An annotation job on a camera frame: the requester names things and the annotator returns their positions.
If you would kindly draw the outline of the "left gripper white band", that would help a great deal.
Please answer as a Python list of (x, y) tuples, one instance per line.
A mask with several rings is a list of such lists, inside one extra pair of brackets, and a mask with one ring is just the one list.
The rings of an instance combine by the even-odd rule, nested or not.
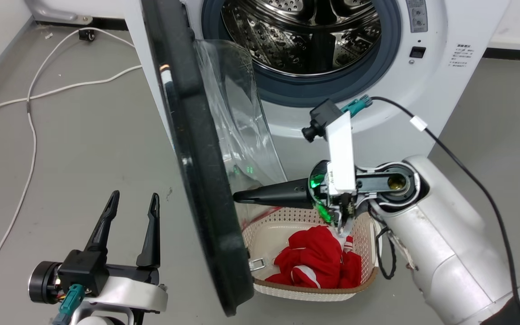
[[(114, 190), (85, 251), (107, 253), (110, 226), (117, 215), (120, 191)], [(108, 265), (110, 276), (97, 297), (87, 297), (74, 311), (73, 325), (141, 325), (147, 313), (167, 310), (167, 287), (160, 283), (160, 197), (151, 196), (146, 236), (135, 267)]]

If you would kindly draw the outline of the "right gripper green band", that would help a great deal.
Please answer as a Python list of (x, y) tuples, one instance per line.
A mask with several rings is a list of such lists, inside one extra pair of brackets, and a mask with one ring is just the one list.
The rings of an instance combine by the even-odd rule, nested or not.
[(309, 178), (287, 181), (233, 194), (235, 202), (282, 208), (310, 209), (335, 227), (345, 227), (355, 218), (356, 187), (340, 189), (332, 163), (322, 160), (310, 172)]

